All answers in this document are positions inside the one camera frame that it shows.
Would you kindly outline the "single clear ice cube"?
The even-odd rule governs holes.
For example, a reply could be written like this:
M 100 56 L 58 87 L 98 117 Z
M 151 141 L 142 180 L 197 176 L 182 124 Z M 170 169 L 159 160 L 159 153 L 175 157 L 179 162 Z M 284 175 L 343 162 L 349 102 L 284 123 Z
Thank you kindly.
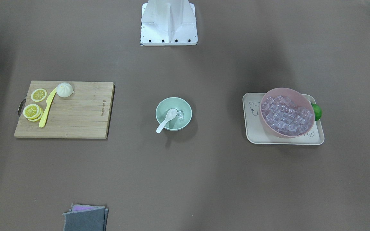
M 179 119 L 179 121 L 183 121 L 184 120 L 184 113 L 183 113 L 182 110 L 177 111 L 177 118 Z

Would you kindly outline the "mint green bowl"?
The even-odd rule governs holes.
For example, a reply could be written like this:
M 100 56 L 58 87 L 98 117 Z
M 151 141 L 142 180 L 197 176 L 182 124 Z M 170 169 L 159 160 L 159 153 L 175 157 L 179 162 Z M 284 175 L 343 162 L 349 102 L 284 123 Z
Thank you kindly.
M 164 129 L 169 131 L 178 131 L 186 127 L 191 121 L 191 106 L 184 99 L 177 97 L 166 98 L 158 104 L 155 111 L 158 123 L 160 124 L 165 119 L 167 111 L 171 108 L 175 108 L 177 111 L 182 110 L 184 113 L 184 120 L 179 121 L 176 116 L 165 125 Z

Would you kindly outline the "clear ice cubes pile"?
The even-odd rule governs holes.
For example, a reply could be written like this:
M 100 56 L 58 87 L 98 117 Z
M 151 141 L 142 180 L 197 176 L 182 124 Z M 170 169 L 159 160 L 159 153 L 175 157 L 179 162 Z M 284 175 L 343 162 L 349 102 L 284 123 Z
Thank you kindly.
M 268 96 L 261 104 L 265 123 L 274 131 L 288 136 L 299 136 L 313 127 L 314 113 L 298 106 L 287 96 Z

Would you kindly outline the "pink bowl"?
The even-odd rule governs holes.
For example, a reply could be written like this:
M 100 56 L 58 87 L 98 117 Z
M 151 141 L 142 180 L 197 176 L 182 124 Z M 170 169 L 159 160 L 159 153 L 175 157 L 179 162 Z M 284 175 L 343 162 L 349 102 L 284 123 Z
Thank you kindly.
M 272 134 L 272 135 L 274 135 L 276 137 L 280 137 L 280 138 L 296 138 L 296 137 L 302 136 L 304 133 L 302 135 L 299 135 L 299 136 L 283 135 L 281 133 L 278 133 L 278 132 L 274 131 L 273 129 L 271 129 L 270 126 L 268 126 L 265 123 L 265 120 L 264 120 L 264 118 L 263 118 L 263 116 L 261 114 L 261 104 L 262 104 L 262 102 L 264 102 L 264 100 L 265 100 L 266 97 L 268 97 L 268 96 L 276 97 L 276 96 L 279 96 L 279 95 L 289 97 L 298 106 L 305 107 L 305 108 L 311 110 L 314 113 L 313 107 L 311 106 L 311 101 L 308 100 L 303 94 L 297 92 L 296 90 L 290 89 L 290 88 L 283 88 L 283 87 L 281 87 L 281 88 L 274 88 L 274 89 L 268 91 L 267 93 L 265 93 L 265 95 L 263 96 L 263 98 L 262 98 L 262 100 L 260 102 L 260 112 L 259 113 L 260 113 L 261 124 L 263 125 L 263 127 L 264 127 L 264 129 L 266 131 L 268 131 L 270 134 Z

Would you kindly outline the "beige rabbit tray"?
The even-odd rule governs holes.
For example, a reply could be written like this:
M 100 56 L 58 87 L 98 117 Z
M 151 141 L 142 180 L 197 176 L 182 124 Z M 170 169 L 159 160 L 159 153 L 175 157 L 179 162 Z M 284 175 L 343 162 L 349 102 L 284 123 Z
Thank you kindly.
M 303 146 L 318 146 L 324 143 L 325 136 L 320 120 L 314 123 L 308 133 L 296 138 L 280 138 L 266 131 L 261 124 L 260 113 L 258 112 L 264 95 L 265 93 L 246 93 L 242 98 L 245 130 L 249 142 L 254 144 Z

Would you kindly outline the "bamboo cutting board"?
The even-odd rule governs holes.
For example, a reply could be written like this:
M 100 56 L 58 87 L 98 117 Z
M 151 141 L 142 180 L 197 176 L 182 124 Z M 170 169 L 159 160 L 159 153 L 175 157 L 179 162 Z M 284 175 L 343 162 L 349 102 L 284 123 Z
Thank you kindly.
M 74 93 L 67 98 L 55 95 L 46 125 L 39 127 L 23 115 L 16 138 L 106 139 L 112 112 L 113 82 L 70 81 Z

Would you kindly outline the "white steamed bun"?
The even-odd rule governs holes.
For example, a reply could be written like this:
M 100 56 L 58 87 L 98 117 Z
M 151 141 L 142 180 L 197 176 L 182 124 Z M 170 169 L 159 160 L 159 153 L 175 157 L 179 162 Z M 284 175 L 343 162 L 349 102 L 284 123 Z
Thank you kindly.
M 74 89 L 73 89 L 73 86 L 70 83 L 64 82 L 64 83 L 60 83 L 56 87 L 56 93 L 61 98 L 67 98 L 67 97 L 71 96 L 74 93 Z

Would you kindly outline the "green lime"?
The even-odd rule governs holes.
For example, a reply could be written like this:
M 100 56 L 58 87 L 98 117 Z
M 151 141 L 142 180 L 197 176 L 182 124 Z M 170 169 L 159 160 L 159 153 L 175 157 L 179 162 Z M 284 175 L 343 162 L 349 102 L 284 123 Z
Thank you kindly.
M 320 108 L 319 105 L 314 103 L 311 103 L 311 106 L 313 107 L 314 111 L 314 121 L 320 120 L 320 118 L 322 117 L 322 109 Z

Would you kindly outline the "grey folded cloth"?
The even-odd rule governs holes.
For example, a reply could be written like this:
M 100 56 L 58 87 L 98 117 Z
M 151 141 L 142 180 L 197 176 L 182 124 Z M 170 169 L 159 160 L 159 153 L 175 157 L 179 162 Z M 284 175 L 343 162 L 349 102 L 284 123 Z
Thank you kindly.
M 96 209 L 63 213 L 63 231 L 105 231 L 109 209 L 101 206 Z

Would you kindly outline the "yellow plastic knife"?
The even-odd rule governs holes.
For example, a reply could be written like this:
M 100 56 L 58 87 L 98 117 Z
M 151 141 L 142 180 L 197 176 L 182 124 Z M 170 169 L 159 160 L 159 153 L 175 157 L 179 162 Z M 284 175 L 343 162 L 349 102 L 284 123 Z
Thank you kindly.
M 54 88 L 46 99 L 47 106 L 46 106 L 46 108 L 45 108 L 45 110 L 42 114 L 42 117 L 39 121 L 39 127 L 40 128 L 43 128 L 47 123 L 47 118 L 48 118 L 48 114 L 49 114 L 49 111 L 50 111 L 50 107 L 51 107 L 53 99 L 56 95 L 56 92 L 57 92 L 57 88 Z

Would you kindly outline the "purple cloth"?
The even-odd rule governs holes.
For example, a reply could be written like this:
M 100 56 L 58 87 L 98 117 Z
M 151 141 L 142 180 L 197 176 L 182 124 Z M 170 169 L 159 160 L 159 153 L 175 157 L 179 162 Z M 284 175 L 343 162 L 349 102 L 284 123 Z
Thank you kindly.
M 71 206 L 70 212 L 74 211 L 81 211 L 81 210 L 89 210 L 89 209 L 96 209 L 101 206 L 90 206 L 90 205 L 81 205 L 81 204 L 75 204 Z

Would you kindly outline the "single lemon slice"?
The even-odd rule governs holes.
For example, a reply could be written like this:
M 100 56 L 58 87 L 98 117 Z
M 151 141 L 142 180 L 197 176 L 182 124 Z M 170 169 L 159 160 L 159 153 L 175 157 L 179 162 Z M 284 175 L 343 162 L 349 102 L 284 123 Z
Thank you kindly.
M 37 88 L 31 93 L 31 100 L 34 102 L 40 102 L 43 101 L 47 95 L 47 91 L 44 88 Z

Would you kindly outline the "stacked lemon slices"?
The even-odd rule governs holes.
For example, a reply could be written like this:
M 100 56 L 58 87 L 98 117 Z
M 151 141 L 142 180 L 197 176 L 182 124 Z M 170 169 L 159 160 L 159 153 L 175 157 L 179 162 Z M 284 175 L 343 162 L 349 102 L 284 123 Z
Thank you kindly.
M 29 121 L 36 122 L 42 118 L 43 113 L 44 110 L 39 105 L 29 104 L 24 108 L 22 115 Z

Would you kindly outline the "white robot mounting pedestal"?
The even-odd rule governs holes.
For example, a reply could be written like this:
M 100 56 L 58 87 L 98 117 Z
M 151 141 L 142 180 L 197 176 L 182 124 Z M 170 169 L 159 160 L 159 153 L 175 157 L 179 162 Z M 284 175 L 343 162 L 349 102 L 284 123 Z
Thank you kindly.
M 142 46 L 190 46 L 198 43 L 195 6 L 188 0 L 149 0 L 141 10 Z

